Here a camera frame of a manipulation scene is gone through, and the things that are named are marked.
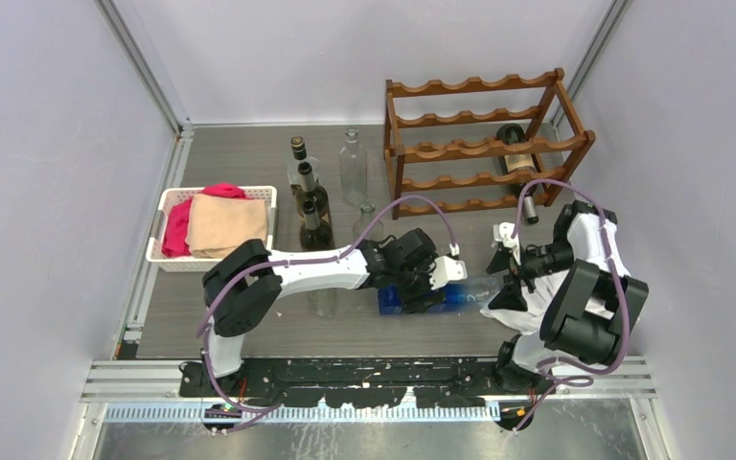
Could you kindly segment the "blue square glass bottle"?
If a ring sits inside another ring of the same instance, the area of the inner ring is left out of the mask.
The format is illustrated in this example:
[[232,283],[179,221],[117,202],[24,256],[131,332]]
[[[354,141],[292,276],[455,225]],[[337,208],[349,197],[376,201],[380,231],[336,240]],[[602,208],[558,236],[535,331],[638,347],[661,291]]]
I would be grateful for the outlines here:
[[[502,282],[495,277],[472,277],[450,283],[441,289],[445,299],[429,307],[424,314],[457,313],[466,310],[479,310],[500,291]],[[395,286],[378,290],[378,310],[380,315],[402,315],[402,298]]]

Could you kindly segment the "dark green wine bottle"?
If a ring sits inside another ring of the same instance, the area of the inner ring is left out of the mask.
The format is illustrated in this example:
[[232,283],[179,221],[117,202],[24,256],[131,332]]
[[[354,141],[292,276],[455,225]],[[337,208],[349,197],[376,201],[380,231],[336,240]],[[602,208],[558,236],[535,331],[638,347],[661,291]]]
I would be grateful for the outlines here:
[[[501,126],[495,136],[505,145],[519,145],[527,141],[525,131],[520,125],[506,124]],[[505,155],[499,159],[502,170],[505,173],[535,173],[537,171],[533,158],[528,154]],[[539,222],[537,206],[534,200],[535,189],[531,189],[526,197],[522,207],[522,215],[528,224],[536,224]]]

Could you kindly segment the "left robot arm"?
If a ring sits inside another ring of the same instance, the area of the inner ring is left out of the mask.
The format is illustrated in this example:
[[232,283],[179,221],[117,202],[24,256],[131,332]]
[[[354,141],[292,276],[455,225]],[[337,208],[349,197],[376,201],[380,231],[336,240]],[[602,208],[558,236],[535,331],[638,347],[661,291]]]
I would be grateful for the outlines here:
[[420,228],[399,238],[313,252],[268,250],[259,240],[247,241],[202,277],[207,312],[197,333],[206,339],[203,381],[220,396],[238,389],[244,337],[279,299],[327,289],[393,287],[404,311],[424,312],[442,302],[447,284],[466,277],[458,246],[440,254]]

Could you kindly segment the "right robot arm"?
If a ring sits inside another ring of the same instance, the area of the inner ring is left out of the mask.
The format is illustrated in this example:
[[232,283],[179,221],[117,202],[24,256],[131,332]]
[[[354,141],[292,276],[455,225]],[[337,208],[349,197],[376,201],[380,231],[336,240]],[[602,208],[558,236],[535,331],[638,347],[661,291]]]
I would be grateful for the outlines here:
[[538,387],[557,361],[602,369],[617,360],[649,288],[621,262],[616,223],[614,212],[575,200],[563,207],[546,245],[520,245],[511,222],[494,226],[487,271],[502,273],[503,285],[482,312],[518,331],[498,352],[500,390]]

